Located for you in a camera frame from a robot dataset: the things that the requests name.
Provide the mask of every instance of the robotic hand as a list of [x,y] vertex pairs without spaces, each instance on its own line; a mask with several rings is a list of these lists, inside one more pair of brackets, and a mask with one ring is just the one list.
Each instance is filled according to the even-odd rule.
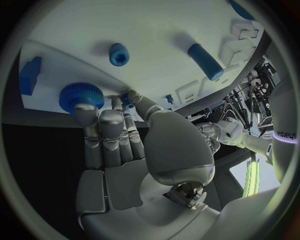
[[227,117],[218,123],[199,123],[198,130],[210,146],[213,153],[220,149],[220,143],[225,145],[247,148],[255,153],[261,154],[272,163],[272,141],[258,136],[250,135],[238,120]]

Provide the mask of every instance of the purple light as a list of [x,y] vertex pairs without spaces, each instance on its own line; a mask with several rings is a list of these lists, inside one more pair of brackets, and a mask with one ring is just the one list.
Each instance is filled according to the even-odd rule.
[[281,142],[288,143],[288,144],[297,144],[297,139],[288,139],[286,137],[278,136],[275,132],[273,132],[273,137]]

